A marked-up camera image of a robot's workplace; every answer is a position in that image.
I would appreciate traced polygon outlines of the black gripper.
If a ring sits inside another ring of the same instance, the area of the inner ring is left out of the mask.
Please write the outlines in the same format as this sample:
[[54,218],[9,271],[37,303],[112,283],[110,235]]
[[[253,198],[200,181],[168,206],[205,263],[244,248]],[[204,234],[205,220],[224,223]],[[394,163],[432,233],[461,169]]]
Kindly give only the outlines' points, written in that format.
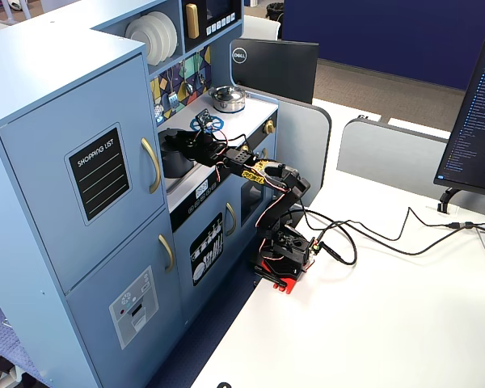
[[171,151],[179,152],[184,158],[205,166],[213,166],[221,161],[227,147],[226,141],[220,141],[204,131],[168,132],[165,139]]

